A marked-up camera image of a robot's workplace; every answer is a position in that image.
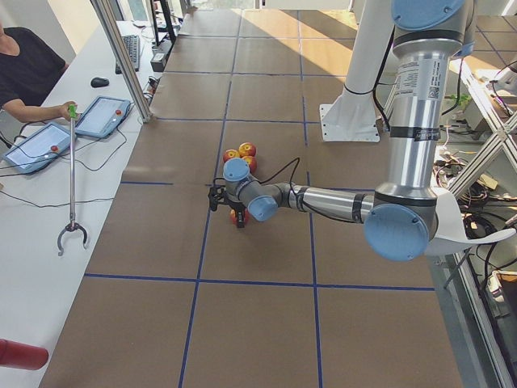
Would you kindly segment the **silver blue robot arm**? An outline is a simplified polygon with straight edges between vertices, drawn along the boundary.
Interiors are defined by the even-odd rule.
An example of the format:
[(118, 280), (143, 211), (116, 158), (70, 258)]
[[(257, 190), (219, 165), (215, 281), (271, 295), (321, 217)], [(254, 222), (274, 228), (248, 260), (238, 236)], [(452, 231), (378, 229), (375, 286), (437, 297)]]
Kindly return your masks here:
[(266, 221), (279, 208), (316, 213), (334, 221), (360, 224), (380, 256), (408, 261), (468, 249), (453, 195), (431, 187), (439, 119), (448, 64), (473, 47), (473, 1), (394, 1), (393, 52), (399, 61), (393, 113), (389, 121), (389, 177), (372, 195), (299, 186), (264, 184), (248, 164), (232, 158), (223, 167), (223, 183), (208, 194), (211, 210), (233, 209), (238, 221), (251, 215)]

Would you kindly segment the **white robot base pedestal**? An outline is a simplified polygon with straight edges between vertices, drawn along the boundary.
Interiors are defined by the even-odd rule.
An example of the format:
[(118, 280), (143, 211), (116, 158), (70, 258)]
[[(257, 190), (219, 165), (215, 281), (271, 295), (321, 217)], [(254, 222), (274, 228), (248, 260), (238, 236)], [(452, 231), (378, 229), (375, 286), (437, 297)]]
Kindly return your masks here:
[(391, 49), (391, 2), (365, 2), (342, 94), (320, 106), (322, 140), (378, 142), (373, 91)]

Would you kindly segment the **person's hand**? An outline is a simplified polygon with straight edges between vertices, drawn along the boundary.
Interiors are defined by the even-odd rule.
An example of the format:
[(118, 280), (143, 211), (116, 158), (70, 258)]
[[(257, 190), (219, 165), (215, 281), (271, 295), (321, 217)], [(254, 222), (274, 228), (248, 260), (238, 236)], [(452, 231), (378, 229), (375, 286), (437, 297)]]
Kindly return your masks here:
[(67, 121), (70, 121), (72, 118), (72, 116), (71, 116), (72, 112), (74, 112), (76, 114), (76, 116), (78, 116), (77, 108), (78, 108), (77, 103), (75, 103), (74, 101), (68, 101), (57, 107), (57, 116), (59, 118), (63, 118)]

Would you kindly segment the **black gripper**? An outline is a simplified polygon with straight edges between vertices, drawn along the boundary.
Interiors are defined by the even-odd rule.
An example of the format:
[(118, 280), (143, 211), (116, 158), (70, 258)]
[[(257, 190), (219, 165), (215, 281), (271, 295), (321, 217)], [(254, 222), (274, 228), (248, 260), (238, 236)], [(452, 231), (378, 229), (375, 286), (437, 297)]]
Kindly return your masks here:
[(238, 229), (245, 227), (245, 205), (239, 201), (231, 200), (223, 185), (214, 184), (209, 188), (208, 202), (210, 209), (216, 212), (219, 205), (227, 205), (235, 210), (235, 223)]

